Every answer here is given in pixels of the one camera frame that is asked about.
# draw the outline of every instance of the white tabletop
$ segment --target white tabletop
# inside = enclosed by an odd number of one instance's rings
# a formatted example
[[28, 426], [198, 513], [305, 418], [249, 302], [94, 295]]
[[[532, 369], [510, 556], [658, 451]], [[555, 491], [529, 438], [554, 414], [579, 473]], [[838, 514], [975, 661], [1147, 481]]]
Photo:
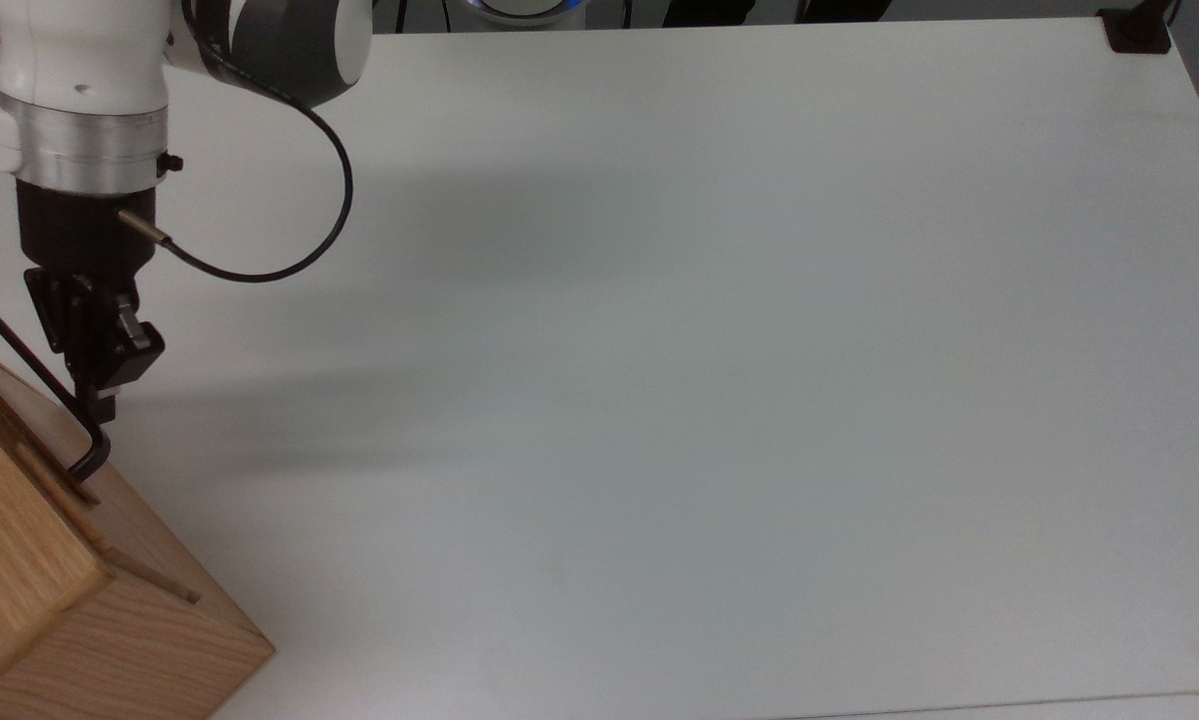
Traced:
[[1050, 702], [965, 710], [897, 712], [870, 720], [1199, 720], [1199, 694], [1083, 702]]
[[[159, 223], [302, 255], [171, 73]], [[1199, 692], [1199, 102], [1096, 19], [381, 37], [347, 236], [161, 256], [115, 459], [279, 647], [223, 719]], [[37, 334], [0, 177], [0, 310]]]

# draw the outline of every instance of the black wire frame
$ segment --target black wire frame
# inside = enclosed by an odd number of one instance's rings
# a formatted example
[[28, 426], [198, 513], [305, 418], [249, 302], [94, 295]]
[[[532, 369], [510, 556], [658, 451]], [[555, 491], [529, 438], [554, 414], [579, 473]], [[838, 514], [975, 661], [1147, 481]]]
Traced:
[[0, 337], [17, 352], [23, 363], [26, 363], [28, 368], [34, 370], [36, 377], [50, 389], [56, 400], [70, 411], [70, 415], [74, 416], [79, 425], [86, 430], [91, 444], [88, 447], [88, 452], [84, 452], [82, 459], [76, 461], [74, 465], [70, 465], [70, 477], [74, 479], [74, 483], [82, 484], [83, 480], [92, 477], [92, 473], [96, 473], [102, 465], [106, 465], [106, 459], [110, 456], [110, 438], [106, 436], [106, 430], [101, 429], [97, 420], [92, 419], [91, 415], [88, 415], [82, 403], [61, 387], [58, 379], [40, 363], [38, 357], [31, 352], [30, 347], [26, 347], [26, 344], [17, 337], [17, 333], [2, 319], [0, 319]]

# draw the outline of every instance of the wooden box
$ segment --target wooden box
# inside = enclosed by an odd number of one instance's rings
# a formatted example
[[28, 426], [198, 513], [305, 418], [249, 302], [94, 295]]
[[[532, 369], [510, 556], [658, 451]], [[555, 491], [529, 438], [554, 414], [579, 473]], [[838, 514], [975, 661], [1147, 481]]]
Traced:
[[86, 448], [0, 365], [0, 720], [209, 716], [275, 648]]

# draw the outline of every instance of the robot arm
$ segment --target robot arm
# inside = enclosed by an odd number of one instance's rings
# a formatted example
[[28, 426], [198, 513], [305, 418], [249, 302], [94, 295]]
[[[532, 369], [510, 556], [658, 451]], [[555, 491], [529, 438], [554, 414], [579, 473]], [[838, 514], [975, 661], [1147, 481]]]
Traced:
[[370, 28], [370, 0], [0, 0], [0, 170], [47, 340], [95, 419], [164, 350], [134, 278], [155, 186], [180, 169], [165, 59], [308, 113], [355, 85]]

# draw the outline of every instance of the black clamp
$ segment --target black clamp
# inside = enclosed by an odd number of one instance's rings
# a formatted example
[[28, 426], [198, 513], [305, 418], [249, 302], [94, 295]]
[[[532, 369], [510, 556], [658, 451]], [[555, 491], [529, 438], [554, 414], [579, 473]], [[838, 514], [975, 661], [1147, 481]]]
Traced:
[[1171, 49], [1171, 37], [1163, 14], [1171, 4], [1174, 0], [1144, 0], [1132, 10], [1097, 10], [1097, 17], [1105, 23], [1110, 49], [1121, 54], [1165, 55]]

